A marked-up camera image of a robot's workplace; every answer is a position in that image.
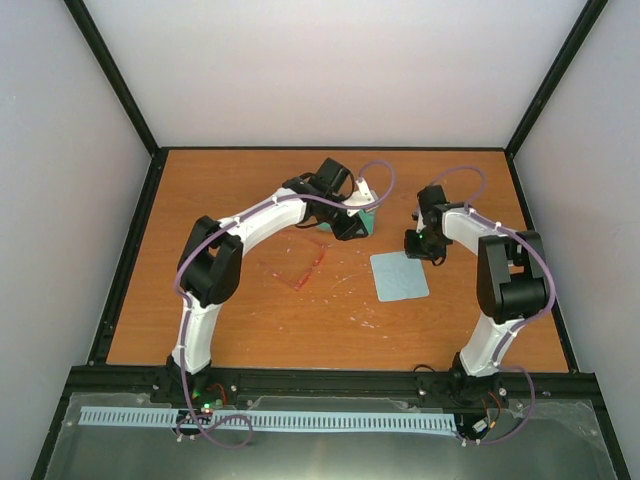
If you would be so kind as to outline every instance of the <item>gray wall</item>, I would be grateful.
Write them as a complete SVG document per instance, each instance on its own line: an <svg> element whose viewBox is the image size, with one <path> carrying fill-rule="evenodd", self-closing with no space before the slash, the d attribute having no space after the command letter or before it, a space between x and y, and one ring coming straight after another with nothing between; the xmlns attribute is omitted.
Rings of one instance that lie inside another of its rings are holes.
<svg viewBox="0 0 640 480"><path fill-rule="evenodd" d="M507 144L585 0L87 0L161 145Z"/></svg>
<svg viewBox="0 0 640 480"><path fill-rule="evenodd" d="M148 156L62 1L0 4L0 477L86 361Z"/></svg>
<svg viewBox="0 0 640 480"><path fill-rule="evenodd" d="M612 0L517 156L580 367L640 478L640 2Z"/></svg>

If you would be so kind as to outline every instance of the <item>blue square pad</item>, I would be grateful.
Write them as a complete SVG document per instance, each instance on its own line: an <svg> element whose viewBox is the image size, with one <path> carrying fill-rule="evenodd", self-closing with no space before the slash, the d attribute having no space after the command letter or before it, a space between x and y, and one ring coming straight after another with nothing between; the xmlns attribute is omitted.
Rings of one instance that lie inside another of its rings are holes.
<svg viewBox="0 0 640 480"><path fill-rule="evenodd" d="M407 258L404 252L371 255L371 268L381 302L429 295L422 262Z"/></svg>

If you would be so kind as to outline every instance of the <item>wooden tabletop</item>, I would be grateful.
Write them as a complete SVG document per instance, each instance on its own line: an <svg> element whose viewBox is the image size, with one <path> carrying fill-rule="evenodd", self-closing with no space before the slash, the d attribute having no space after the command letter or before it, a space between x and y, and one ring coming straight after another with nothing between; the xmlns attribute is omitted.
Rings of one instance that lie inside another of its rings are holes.
<svg viewBox="0 0 640 480"><path fill-rule="evenodd" d="M396 187L376 214L372 236L339 242L316 229L287 229L254 248L242 265L240 287L224 305L211 346L214 365L344 369L410 369L427 363L447 369L469 340L480 310L475 296L476 258L460 245L446 263L423 262L427 297L381 303L370 256L402 251L404 231L415 228L416 194L439 172L460 164L480 167L488 187L475 207L513 228L524 228L504 155L500 152L373 152L173 150L153 205L109 352L108 363L163 364L175 345L181 300L171 285L193 223L202 215L232 216L272 194L284 180L315 171L332 157L357 172L384 158ZM365 175L378 193L389 174ZM473 172L443 180L447 198L462 201L479 186ZM272 276L297 279L326 253L296 291ZM552 318L527 327L505 365L531 371L566 371Z"/></svg>

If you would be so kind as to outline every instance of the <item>white robotic arm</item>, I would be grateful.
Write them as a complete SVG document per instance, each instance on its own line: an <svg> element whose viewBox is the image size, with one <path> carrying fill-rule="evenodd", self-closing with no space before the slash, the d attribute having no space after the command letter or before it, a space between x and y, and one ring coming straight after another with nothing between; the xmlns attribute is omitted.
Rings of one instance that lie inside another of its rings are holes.
<svg viewBox="0 0 640 480"><path fill-rule="evenodd" d="M296 199L282 203L274 203L273 201L273 197L279 198L292 194L295 194L293 190L279 188L274 195L264 202L261 202L269 203L269 206L249 217L246 221L240 222L227 232L229 235L237 236L240 242L242 242L242 256L249 253L253 247L271 235L279 232L283 228L296 225L304 219L307 204L303 200ZM245 210L235 218L242 217L254 208L255 206ZM233 220L233 218L223 218L219 220L220 227L224 227ZM186 294L190 296L193 306L190 309L187 300L183 300L184 306L180 328L182 329L187 312L191 311L185 338L185 367L187 372L195 373L211 363L211 339L216 327L218 314L223 304L212 303L203 307L192 292L186 292ZM178 344L176 344L171 352L173 360L178 365L180 364L180 349L182 348L179 343L178 341Z"/></svg>
<svg viewBox="0 0 640 480"><path fill-rule="evenodd" d="M180 331L183 331L185 322L187 325L183 341L179 337L171 352L176 365L180 365L181 350L184 349L184 366L188 373L194 374L209 366L211 339L218 315L224 301L237 288L242 257L258 243L286 227L306 221L310 216L329 223L334 235L340 240L367 236L368 232L357 215L358 209L337 211L336 207L318 205L313 200L300 198L278 202L280 198L301 193L353 207L376 200L375 192L369 190L367 182L362 178L353 179L354 189L348 197L339 195L338 190L348 175L348 170L334 160L327 159L316 174L305 174L285 182L284 185L291 188L279 188L269 198L244 212L217 222L209 217L202 217L196 222L181 264L213 232L230 223L234 223L234 226L224 234L226 243L216 245L220 248L216 257L205 250L185 270L181 286L187 298L183 299Z"/></svg>
<svg viewBox="0 0 640 480"><path fill-rule="evenodd" d="M454 241L478 256L476 293L481 314L469 343L454 360L469 377L487 377L498 367L517 334L518 323L541 310L548 300L544 275L509 236L483 222L473 209L447 202L442 187L418 194L417 228L405 233L409 257L441 265ZM542 242L533 231L519 232L540 254ZM523 272L511 274L512 265Z"/></svg>
<svg viewBox="0 0 640 480"><path fill-rule="evenodd" d="M445 237L462 244L476 256L480 238L504 236L471 217L462 207L447 210L442 215L442 233ZM469 343L460 351L460 362L465 372L474 377L485 377L496 373L502 357L515 338L515 334L509 333L510 328L521 319L518 317L497 324L493 318L481 312ZM507 343L502 346L497 358L494 359L494 352L505 336L508 336Z"/></svg>

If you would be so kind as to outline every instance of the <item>purple cable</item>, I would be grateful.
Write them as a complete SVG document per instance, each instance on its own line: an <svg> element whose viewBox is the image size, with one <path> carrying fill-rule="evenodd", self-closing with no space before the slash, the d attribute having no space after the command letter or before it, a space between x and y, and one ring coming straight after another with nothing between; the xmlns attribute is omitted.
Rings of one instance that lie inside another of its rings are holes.
<svg viewBox="0 0 640 480"><path fill-rule="evenodd" d="M466 210L469 210L469 204L473 203L480 195L482 195L484 193L484 191L487 188L487 176L478 167L476 167L474 165L458 165L457 167L448 168L447 170L444 170L443 172L439 173L436 176L436 178L431 180L431 183L429 183L429 186L435 185L436 183L438 183L440 180L442 180L447 175L449 175L451 173L454 173L454 172L459 172L460 170L471 170L473 172L476 172L478 175L480 175L480 179L482 180L482 183L480 184L480 188L478 188L478 190L476 190L473 195L471 195L469 198L467 198L464 201L464 208Z"/></svg>
<svg viewBox="0 0 640 480"><path fill-rule="evenodd" d="M483 217L473 209L469 210L469 216L477 220L487 228L491 228L496 230L499 233L508 235L510 238L512 238L513 240L518 242L520 245L522 245L522 248L524 248L527 252L529 252L529 255L531 255L531 257L536 261L536 263L540 265L540 269L544 273L544 276L547 277L547 282L549 283L549 300L547 301L547 304L544 306L544 308L540 310L538 313L536 313L535 315L532 315L529 318L525 318L515 323L509 329L507 334L504 337L502 337L502 339L500 339L500 342L498 342L498 345L491 356L491 360L494 363L497 363L498 357L500 356L500 352L502 351L506 343L509 341L509 336L515 335L516 333L518 333L518 331L520 331L520 329L522 329L523 327L527 326L532 322L535 322L540 317L545 316L547 313L551 311L554 303L556 302L556 284L553 280L553 275L551 275L551 271L549 270L549 267L547 266L546 262L542 259L540 254L536 252L536 250L531 245L529 245L529 243L526 240L518 236L516 232L514 232L509 228L505 228L501 225L498 225L492 222L491 220L489 220L486 217Z"/></svg>
<svg viewBox="0 0 640 480"><path fill-rule="evenodd" d="M240 218L239 218L239 221L242 223L243 221L247 220L248 218L252 217L253 215L261 212L265 208L268 208L271 205L274 205L275 203L281 203L281 202L286 202L286 201L295 200L295 199L313 200L313 201L316 201L316 202L324 203L326 205L330 205L332 207L341 208L343 210L368 210L370 208L377 207L382 202L384 202L389 197L389 195L391 194L391 191L393 190L393 187L395 186L395 183L396 183L396 174L395 174L395 171L393 170L393 167L391 166L391 164L388 163L385 160L374 160L372 162L367 163L366 165L364 165L360 169L360 174L363 173L364 171L366 171L369 167L371 167L373 165L383 165L383 166L385 166L389 170L389 172L391 173L391 181L389 182L389 188L384 193L384 195L382 195L380 198L378 198L377 200L375 200L375 201L373 201L371 203L368 203L366 205L361 205L361 206L347 206L347 205L343 205L342 203L332 202L331 200L327 200L327 199L324 199L324 198L316 197L314 195L297 194L296 193L296 194L284 195L282 197L278 197L276 199L276 201L274 201L271 198L269 198L269 199L263 201L262 203L259 203L258 205L256 205L254 208L252 208L251 210L246 212L244 215L241 215ZM204 249L208 248L209 245L211 245L211 243L216 238L218 238L222 234L228 232L229 230L231 230L236 225L238 225L238 223L235 220L232 220L229 223L227 223L225 226L220 227L220 229L218 231L216 231L213 235L211 235L210 237L207 237L207 239L205 241L203 241L200 245L198 245L193 250L193 252L191 252L191 254L187 256L185 261L182 263L182 265L178 269L176 277L175 277L175 279L173 281L173 290L174 290L174 292L176 294L178 294L180 297L183 298L183 300L185 301L185 304L187 305L187 309L188 309L187 312L184 315L184 321L182 322L182 328L180 329L180 335L179 335L179 340L178 340L179 341L179 348L180 348L180 379L182 380L182 392L184 394L184 399L185 399L185 402L187 404L187 410L189 411L190 417L193 419L193 424L200 431L200 433L197 436L202 435L203 437L205 437L207 440L209 440L214 445L222 447L222 448L230 449L230 450L242 448L242 447L244 447L245 445L247 445L251 441L251 438L253 437L253 425L252 425L251 420L249 419L249 417L244 416L244 415L233 415L233 416L222 418L219 421L217 421L216 423L214 423L213 425L209 426L207 429L205 429L202 426L202 424L200 423L200 421L198 419L198 415L196 414L196 412L195 412L195 410L193 408L193 403L191 402L191 395L189 395L189 385L187 383L187 370L186 370L186 367L185 367L187 362L186 362L186 356L185 356L185 351L184 351L185 350L185 340L186 340L186 337L187 337L187 329L188 329L189 321L191 319L191 311L190 311L190 309L193 307L193 302L191 301L191 298L186 293L184 293L184 292L182 292L180 290L180 279L182 278L182 275L184 275L184 272L189 267L191 262L193 262L193 260L196 258L196 256L198 256L200 254L200 252L202 252ZM222 423L230 420L231 418L240 418L249 427L249 435L247 435L247 438L245 440L243 440L241 443L239 443L237 445L228 445L228 444L219 442L218 440L216 440L216 439L212 438L211 436L209 436L209 434L208 434L209 431L214 430L216 427L220 426Z"/></svg>
<svg viewBox="0 0 640 480"><path fill-rule="evenodd" d="M213 414L200 414L200 415L196 415L196 417L198 418L198 420L200 420L201 418L209 418L211 417ZM195 435L185 435L182 434L180 432L180 427L182 427L185 423L187 423L189 420L191 419L191 417L184 417L182 420L180 420L177 424L176 424L176 436L193 436L193 438L198 438L199 436L201 436L201 433L197 433ZM210 432L212 430L215 430L216 428L218 428L220 425L222 425L223 423L228 422L229 420L233 420L233 419L237 419L237 420L241 420L243 422L245 422L247 425L250 425L251 422L247 422L247 420L249 419L249 417L247 417L246 415L240 415L240 414L234 414L234 415L228 415L226 417L221 418L220 420L218 420L217 422L213 423L212 425L209 425L206 429L207 432Z"/></svg>
<svg viewBox="0 0 640 480"><path fill-rule="evenodd" d="M529 423L529 420L531 419L531 416L533 415L533 410L534 410L535 404L536 404L536 390L535 390L535 387L533 386L533 379L531 378L531 375L529 375L529 372L527 372L523 367L518 367L518 366L500 368L500 370L503 371L503 372L509 372L509 371L512 371L512 370L518 370L518 371L523 373L523 375L527 379L527 383L529 384L529 392L531 393L531 403L529 404L529 410L524 415L522 421L518 424L518 426L516 428L514 428L513 430L511 430L509 433L507 433L506 435L503 435L500 438L496 438L495 440L487 440L486 442L485 441L481 441L478 445L498 445L499 443L502 443L502 442L505 442L505 441L509 440L510 438L512 438L513 436L518 434L520 431L522 431L522 429L525 427L525 425L527 423ZM461 442L464 443L464 442L467 441L458 432L454 432L454 434L455 434L456 438L458 440L460 440Z"/></svg>

